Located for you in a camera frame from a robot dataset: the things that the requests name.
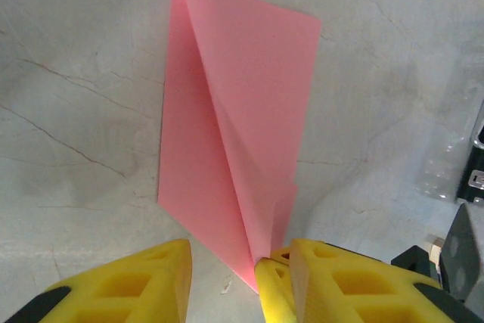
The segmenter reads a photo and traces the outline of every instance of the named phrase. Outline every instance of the pink sheet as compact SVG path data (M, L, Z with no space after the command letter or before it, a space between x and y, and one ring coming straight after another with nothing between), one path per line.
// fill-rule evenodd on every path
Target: pink sheet
M172 0L159 203L254 290L296 196L320 28L260 0Z

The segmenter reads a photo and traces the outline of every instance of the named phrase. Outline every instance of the marble surface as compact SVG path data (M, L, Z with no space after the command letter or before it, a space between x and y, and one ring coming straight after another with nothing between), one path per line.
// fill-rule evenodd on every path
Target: marble surface
M287 240L389 261L445 237L484 0L266 1L324 24ZM156 205L168 20L169 0L0 0L0 321L59 278L189 236ZM188 322L263 321L190 239Z

